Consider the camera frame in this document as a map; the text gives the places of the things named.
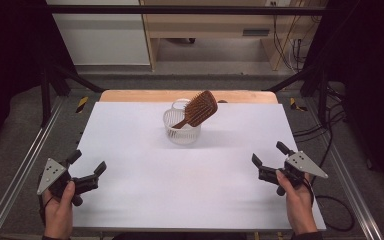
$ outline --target white table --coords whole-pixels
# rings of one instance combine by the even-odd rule
[[[296,149],[280,104],[219,104],[191,146],[171,143],[162,115],[171,102],[98,102],[79,144],[73,176],[108,168],[82,195],[74,227],[100,231],[273,231],[291,229],[285,197],[258,180],[283,166],[276,142]],[[314,203],[317,227],[325,230]]]

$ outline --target white cabinet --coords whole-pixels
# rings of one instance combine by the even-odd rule
[[[139,5],[136,0],[47,0],[51,4]],[[76,66],[150,65],[140,14],[54,14]]]

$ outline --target black pole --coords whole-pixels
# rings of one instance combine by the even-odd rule
[[[319,76],[321,77],[320,80],[320,91],[319,91],[319,108],[318,108],[318,117],[320,124],[327,128],[327,121],[326,121],[326,102],[327,102],[327,75],[325,71],[322,71],[322,73]]]
[[[81,85],[89,88],[90,90],[92,90],[94,92],[102,93],[106,90],[106,89],[100,88],[100,87],[96,86],[95,84],[81,78],[77,73],[70,72],[69,70],[67,70],[61,66],[55,65],[54,68],[60,74],[80,83]]]
[[[300,72],[298,72],[298,73],[292,75],[291,77],[287,78],[286,80],[282,81],[281,83],[276,84],[275,86],[273,86],[269,89],[262,90],[262,91],[278,92],[278,91],[282,90],[283,88],[291,85],[292,83],[294,83],[298,80],[303,80],[303,79],[307,78],[308,76],[310,76],[311,74],[314,74],[315,68],[316,68],[316,66],[314,64],[310,65],[310,66],[306,67],[305,69],[301,70]]]
[[[47,77],[47,71],[45,67],[40,71],[40,86],[42,91],[42,124],[44,127],[51,117],[51,98],[49,94],[49,82]]]
[[[288,15],[325,16],[342,9],[325,7],[245,7],[245,6],[173,6],[173,5],[28,5],[26,10],[57,14],[211,14],[211,15]]]

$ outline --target aluminum rail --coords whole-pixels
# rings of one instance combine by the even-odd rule
[[[0,229],[9,211],[11,210],[11,207],[13,206],[15,199],[18,196],[18,193],[21,191],[21,188],[23,187],[23,184],[30,172],[30,169],[35,163],[40,153],[40,150],[42,149],[50,131],[52,130],[54,123],[61,112],[62,106],[65,103],[65,100],[66,99],[62,97],[58,97],[56,99],[52,109],[53,114],[51,116],[51,119],[45,127],[39,130],[35,140],[33,141],[33,144],[30,146],[29,151],[27,152],[23,162],[18,168],[17,173],[15,174],[14,178],[12,179],[12,182],[10,183],[4,196],[2,197],[0,201]]]
[[[245,7],[173,5],[26,5],[28,11],[56,14],[198,14],[198,15],[299,15],[325,16],[343,12],[325,7]]]
[[[318,122],[317,112],[317,103],[314,99],[313,101],[306,99],[307,106],[309,106],[309,110],[313,115],[313,118],[316,122]],[[325,133],[322,135],[323,141],[326,147],[329,144],[329,133]],[[345,162],[342,160],[341,155],[339,154],[338,149],[335,144],[332,143],[330,154],[332,156],[333,167],[335,168],[336,174],[338,174],[338,179],[341,182],[342,187],[344,188],[345,194],[350,202],[352,209],[354,210],[354,214],[357,217],[361,229],[363,230],[366,238],[368,240],[382,240],[382,234],[377,226],[370,210],[363,199],[363,196],[358,190],[358,186],[352,178],[350,172],[348,171]]]

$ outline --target comb teeth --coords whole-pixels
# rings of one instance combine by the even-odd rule
[[[195,97],[185,106],[185,118],[174,125],[173,128],[180,129],[186,123],[192,127],[196,127],[217,111],[217,101],[213,94],[206,90]]]

